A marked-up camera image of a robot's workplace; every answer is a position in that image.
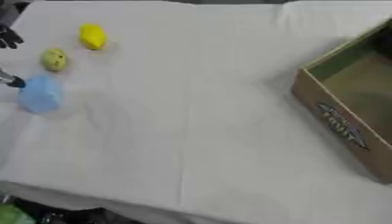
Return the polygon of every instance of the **white tablecloth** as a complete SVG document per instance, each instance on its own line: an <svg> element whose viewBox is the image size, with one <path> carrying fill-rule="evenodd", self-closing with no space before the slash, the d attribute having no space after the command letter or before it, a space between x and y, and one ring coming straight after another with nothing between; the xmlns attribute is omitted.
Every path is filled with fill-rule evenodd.
<svg viewBox="0 0 392 224"><path fill-rule="evenodd" d="M174 212L260 224L390 223L392 190L299 106L290 86L300 65L391 13L388 1L33 3L14 25L25 44L1 50L0 66L41 74L39 54L61 47L71 58L59 75L66 102L31 115L15 105L15 89L0 88L0 188L151 223ZM108 32L105 50L79 44L86 22Z"/></svg>

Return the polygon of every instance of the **light blue ball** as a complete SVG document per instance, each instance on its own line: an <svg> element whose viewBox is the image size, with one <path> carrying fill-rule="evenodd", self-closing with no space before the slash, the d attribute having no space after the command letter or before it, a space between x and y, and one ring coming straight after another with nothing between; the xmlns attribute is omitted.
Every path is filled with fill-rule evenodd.
<svg viewBox="0 0 392 224"><path fill-rule="evenodd" d="M26 81L17 101L30 112L41 114L59 109L63 98L63 87L51 75L43 74Z"/></svg>

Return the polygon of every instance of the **cardboard box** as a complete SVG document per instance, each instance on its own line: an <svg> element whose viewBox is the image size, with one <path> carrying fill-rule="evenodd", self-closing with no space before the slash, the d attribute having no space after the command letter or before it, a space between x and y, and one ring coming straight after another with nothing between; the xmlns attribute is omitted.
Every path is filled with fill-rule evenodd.
<svg viewBox="0 0 392 224"><path fill-rule="evenodd" d="M388 20L303 66L292 89L387 183L392 182L392 59L375 50L375 41L391 27Z"/></svg>

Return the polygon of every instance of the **green object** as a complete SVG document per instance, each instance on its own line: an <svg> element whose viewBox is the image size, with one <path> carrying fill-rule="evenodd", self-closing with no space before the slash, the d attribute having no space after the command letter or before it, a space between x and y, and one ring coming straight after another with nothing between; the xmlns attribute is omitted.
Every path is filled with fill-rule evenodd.
<svg viewBox="0 0 392 224"><path fill-rule="evenodd" d="M36 222L13 205L0 205L1 224L35 224Z"/></svg>
<svg viewBox="0 0 392 224"><path fill-rule="evenodd" d="M67 66L67 56L59 48L47 49L41 55L41 63L47 70L59 72Z"/></svg>

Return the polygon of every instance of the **printed label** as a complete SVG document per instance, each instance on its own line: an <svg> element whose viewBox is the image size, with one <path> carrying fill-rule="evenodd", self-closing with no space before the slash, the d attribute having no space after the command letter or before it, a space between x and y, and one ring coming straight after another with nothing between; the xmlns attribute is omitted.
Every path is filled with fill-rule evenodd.
<svg viewBox="0 0 392 224"><path fill-rule="evenodd" d="M326 120L333 132L337 133L348 142L368 150L360 131L351 125L335 108L328 106L323 102L318 104L318 108L320 109L321 116Z"/></svg>

